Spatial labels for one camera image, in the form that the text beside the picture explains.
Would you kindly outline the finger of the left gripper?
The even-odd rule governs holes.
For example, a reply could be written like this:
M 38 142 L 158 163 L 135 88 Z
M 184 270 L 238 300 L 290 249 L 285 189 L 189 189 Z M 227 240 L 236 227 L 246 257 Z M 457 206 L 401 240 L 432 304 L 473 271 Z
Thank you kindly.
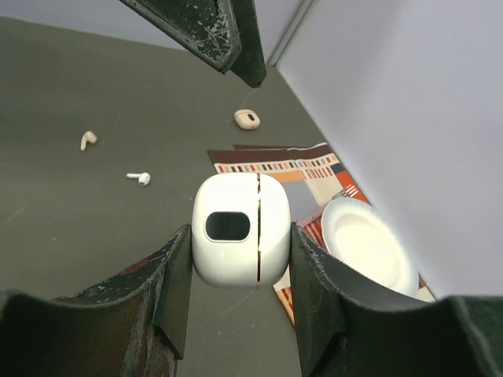
M 266 78 L 255 3 L 250 0 L 122 0 L 194 56 L 251 88 Z

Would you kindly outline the white earbud charging case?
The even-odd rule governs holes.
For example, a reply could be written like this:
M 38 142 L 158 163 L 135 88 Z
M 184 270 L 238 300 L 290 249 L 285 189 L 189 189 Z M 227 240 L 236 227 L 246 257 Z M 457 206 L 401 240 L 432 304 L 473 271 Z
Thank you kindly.
M 269 175 L 206 179 L 195 196 L 191 228 L 193 264 L 210 286 L 260 289 L 285 274 L 290 206 L 282 184 Z

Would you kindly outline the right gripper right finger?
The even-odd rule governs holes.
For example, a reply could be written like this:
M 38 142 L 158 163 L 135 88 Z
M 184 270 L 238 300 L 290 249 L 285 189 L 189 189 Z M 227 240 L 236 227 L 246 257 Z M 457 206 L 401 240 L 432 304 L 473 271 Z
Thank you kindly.
M 502 300 L 423 302 L 377 284 L 291 229 L 290 280 L 305 376 L 499 376 Z

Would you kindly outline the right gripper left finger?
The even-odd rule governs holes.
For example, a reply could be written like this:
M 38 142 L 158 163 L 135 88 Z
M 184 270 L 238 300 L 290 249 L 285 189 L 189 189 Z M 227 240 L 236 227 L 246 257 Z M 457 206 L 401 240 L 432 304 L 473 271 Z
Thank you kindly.
M 1 292 L 3 376 L 174 376 L 184 357 L 191 228 L 71 297 Z

